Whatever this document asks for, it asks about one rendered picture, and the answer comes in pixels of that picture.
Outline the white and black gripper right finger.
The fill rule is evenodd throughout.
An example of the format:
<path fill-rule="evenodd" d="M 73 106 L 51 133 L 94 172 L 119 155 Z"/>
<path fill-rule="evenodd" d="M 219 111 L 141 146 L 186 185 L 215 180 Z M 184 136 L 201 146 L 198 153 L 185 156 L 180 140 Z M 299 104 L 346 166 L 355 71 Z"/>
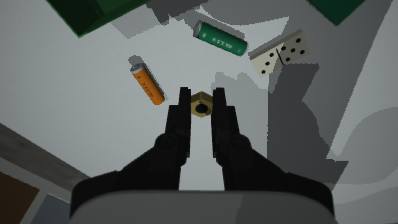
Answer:
<path fill-rule="evenodd" d="M 302 195 L 324 205 L 335 217 L 333 195 L 323 183 L 285 173 L 255 151 L 240 134 L 235 106 L 227 106 L 224 88 L 213 89 L 213 158 L 222 167 L 225 191 L 272 191 Z"/>

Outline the brass hex nut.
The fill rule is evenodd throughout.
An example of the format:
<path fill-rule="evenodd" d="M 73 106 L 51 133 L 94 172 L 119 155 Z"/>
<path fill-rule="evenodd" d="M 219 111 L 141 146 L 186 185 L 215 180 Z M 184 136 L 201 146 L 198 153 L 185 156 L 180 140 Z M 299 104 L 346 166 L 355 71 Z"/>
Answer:
<path fill-rule="evenodd" d="M 191 114 L 205 117 L 212 114 L 213 96 L 201 91 L 191 96 Z"/>

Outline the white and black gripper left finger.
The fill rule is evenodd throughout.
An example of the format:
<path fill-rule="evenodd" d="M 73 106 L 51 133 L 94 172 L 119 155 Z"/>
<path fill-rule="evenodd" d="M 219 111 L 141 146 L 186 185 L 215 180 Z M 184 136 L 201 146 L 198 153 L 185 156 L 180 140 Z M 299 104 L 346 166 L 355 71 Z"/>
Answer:
<path fill-rule="evenodd" d="M 165 133 L 154 147 L 126 165 L 80 181 L 72 190 L 70 217 L 86 201 L 110 192 L 179 190 L 181 167 L 190 158 L 191 89 L 180 87 L 178 105 L 169 105 Z M 144 186 L 145 185 L 145 186 Z"/>

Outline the white domino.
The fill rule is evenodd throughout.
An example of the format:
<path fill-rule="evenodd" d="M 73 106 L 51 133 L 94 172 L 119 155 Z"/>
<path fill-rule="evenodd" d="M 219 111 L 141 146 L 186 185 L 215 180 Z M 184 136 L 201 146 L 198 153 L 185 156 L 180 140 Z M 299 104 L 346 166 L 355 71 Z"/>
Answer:
<path fill-rule="evenodd" d="M 262 78 L 308 54 L 304 33 L 299 29 L 249 58 Z"/>

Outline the green rack of bins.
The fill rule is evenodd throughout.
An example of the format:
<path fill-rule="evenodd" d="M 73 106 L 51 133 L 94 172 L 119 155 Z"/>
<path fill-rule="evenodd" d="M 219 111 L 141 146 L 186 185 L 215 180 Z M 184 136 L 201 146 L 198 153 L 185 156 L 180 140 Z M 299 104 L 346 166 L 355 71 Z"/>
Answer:
<path fill-rule="evenodd" d="M 78 38 L 151 0 L 46 0 Z"/>

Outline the orange aa battery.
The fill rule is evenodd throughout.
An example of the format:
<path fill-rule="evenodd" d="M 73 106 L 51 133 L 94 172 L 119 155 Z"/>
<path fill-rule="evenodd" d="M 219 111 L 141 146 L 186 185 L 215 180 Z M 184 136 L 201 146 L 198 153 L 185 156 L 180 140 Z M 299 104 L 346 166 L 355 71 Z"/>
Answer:
<path fill-rule="evenodd" d="M 142 63 L 134 65 L 130 71 L 154 105 L 160 105 L 164 102 L 163 94 Z"/>

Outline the green battery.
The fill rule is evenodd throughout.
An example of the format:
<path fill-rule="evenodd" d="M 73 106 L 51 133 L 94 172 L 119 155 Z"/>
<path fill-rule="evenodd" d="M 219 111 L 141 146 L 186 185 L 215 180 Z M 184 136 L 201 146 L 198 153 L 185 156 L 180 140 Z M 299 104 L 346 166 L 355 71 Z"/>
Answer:
<path fill-rule="evenodd" d="M 237 56 L 242 56 L 247 49 L 246 41 L 200 20 L 194 26 L 193 31 L 193 37 Z"/>

